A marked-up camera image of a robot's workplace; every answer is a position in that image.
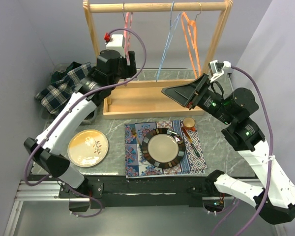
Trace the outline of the blue wire hanger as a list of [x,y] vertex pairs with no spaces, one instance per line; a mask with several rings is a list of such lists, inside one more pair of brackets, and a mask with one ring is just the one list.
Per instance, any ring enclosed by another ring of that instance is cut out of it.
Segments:
[[181,12],[180,12],[180,13],[177,14],[176,18],[173,20],[174,6],[175,6],[175,2],[173,1],[172,5],[171,5],[171,10],[170,10],[169,33],[168,33],[167,40],[166,40],[166,43],[165,43],[165,47],[164,47],[163,55],[162,55],[162,58],[161,58],[161,61],[160,61],[160,65],[159,65],[159,68],[158,68],[158,71],[157,71],[156,81],[159,80],[160,73],[161,73],[161,70],[163,68],[163,64],[164,64],[168,49],[170,47],[171,41],[172,41],[172,39],[174,37],[175,31],[176,31],[177,26],[178,26],[179,19],[181,17]]

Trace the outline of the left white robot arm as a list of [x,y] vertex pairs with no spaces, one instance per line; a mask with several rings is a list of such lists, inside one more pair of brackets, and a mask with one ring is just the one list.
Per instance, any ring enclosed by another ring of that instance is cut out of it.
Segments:
[[35,139],[28,137],[25,140],[29,159],[25,165],[24,181],[29,183],[30,164],[36,163],[48,173],[43,180],[58,178],[70,186],[71,193],[76,197],[85,196],[89,192],[87,178],[61,154],[65,138],[121,84],[120,80],[127,83],[137,76],[134,51],[129,51],[124,57],[115,50],[101,51],[96,65],[75,87],[68,103],[52,124]]

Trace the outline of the orange clothes hanger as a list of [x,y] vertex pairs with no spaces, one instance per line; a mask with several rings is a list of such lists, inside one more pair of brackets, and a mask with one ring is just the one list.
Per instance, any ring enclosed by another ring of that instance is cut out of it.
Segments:
[[198,78],[202,68],[197,45],[196,21],[191,20],[185,11],[182,12],[180,21],[194,77]]

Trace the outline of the green plaid skirt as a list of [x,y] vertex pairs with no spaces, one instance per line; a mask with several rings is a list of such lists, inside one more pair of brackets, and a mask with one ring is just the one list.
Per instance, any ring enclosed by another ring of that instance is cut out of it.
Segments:
[[51,74],[51,80],[50,83],[55,83],[59,80],[61,80],[63,77],[66,76],[66,74],[75,69],[78,68],[79,66],[81,66],[81,63],[78,62],[72,62],[72,63],[60,63],[58,65],[55,66],[52,74]]

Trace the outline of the pink clothes hanger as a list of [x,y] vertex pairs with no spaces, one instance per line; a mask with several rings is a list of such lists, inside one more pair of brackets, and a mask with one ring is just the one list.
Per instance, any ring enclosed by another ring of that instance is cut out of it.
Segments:
[[[125,7],[124,4],[122,5],[122,15],[124,18],[124,28],[125,29],[131,29],[132,28],[132,12],[125,12]],[[123,32],[123,37],[125,39],[125,46],[124,46],[124,53],[127,59],[127,63],[130,64],[130,59],[129,59],[129,48],[130,48],[130,38],[131,38],[131,33],[128,31]]]

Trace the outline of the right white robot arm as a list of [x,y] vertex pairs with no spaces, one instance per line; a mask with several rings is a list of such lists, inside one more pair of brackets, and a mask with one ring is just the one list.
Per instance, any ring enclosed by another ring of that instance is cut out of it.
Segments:
[[234,90],[228,97],[217,93],[221,86],[217,72],[211,77],[202,74],[194,81],[162,89],[162,93],[188,109],[196,106],[226,125],[222,129],[226,141],[253,169],[262,186],[253,186],[216,170],[208,176],[206,192],[216,196],[220,192],[232,195],[254,207],[266,222],[276,225],[295,218],[295,185],[286,176],[258,125],[250,115],[258,110],[254,94],[246,88]]

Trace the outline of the navy beige plaid skirt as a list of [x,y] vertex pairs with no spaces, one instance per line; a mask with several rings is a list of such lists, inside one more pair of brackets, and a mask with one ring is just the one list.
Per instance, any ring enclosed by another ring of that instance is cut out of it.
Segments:
[[50,83],[35,96],[35,99],[40,101],[48,113],[58,115],[71,98],[76,86],[88,75],[91,69],[90,62],[82,64],[78,68],[69,71],[61,80]]

